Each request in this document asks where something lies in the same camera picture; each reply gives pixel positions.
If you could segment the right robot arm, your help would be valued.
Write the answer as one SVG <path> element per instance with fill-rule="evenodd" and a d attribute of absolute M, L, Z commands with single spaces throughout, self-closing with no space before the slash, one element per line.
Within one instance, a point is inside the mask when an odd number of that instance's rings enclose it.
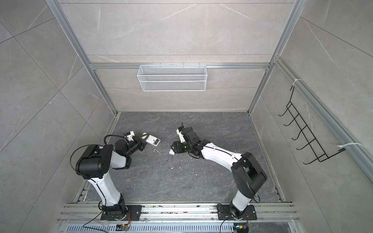
<path fill-rule="evenodd" d="M 230 202 L 230 214 L 241 217 L 268 177 L 256 158 L 249 152 L 231 152 L 208 140 L 201 140 L 191 127 L 176 130 L 180 140 L 171 145 L 170 154 L 188 153 L 195 159 L 213 161 L 232 172 L 238 189 Z"/>

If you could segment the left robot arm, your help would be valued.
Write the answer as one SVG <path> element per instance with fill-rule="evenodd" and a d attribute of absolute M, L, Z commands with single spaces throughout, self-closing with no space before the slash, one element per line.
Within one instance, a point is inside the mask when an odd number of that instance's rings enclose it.
<path fill-rule="evenodd" d="M 99 194 L 101 220 L 138 221 L 140 219 L 142 207 L 126 205 L 123 195 L 115 188 L 111 180 L 109 170 L 130 168 L 131 155 L 138 150 L 144 150 L 148 137 L 148 134 L 141 136 L 106 135 L 103 145 L 86 145 L 86 150 L 73 167 L 73 170 L 88 180 Z"/>

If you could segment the white remote control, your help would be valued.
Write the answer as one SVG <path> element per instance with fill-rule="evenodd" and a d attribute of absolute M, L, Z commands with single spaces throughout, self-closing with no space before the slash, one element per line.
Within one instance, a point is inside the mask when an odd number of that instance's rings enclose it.
<path fill-rule="evenodd" d="M 148 133 L 143 133 L 141 136 L 141 139 L 143 139 L 146 143 L 153 145 L 153 146 L 158 146 L 158 144 L 161 142 L 161 140 L 153 135 L 150 135 Z"/>

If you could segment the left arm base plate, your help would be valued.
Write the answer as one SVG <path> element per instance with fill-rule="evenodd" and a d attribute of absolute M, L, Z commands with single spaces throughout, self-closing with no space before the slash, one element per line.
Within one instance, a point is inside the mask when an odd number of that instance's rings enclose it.
<path fill-rule="evenodd" d="M 119 205 L 109 207 L 104 206 L 100 220 L 139 221 L 141 211 L 142 205 L 127 205 L 125 208 Z"/>

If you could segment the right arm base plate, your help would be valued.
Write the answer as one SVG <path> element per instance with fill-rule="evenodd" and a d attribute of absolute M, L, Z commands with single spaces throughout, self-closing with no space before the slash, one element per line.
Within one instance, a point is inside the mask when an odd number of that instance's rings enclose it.
<path fill-rule="evenodd" d="M 253 205 L 248 205 L 243 211 L 230 204 L 217 204 L 216 210 L 219 220 L 257 220 L 256 210 Z"/>

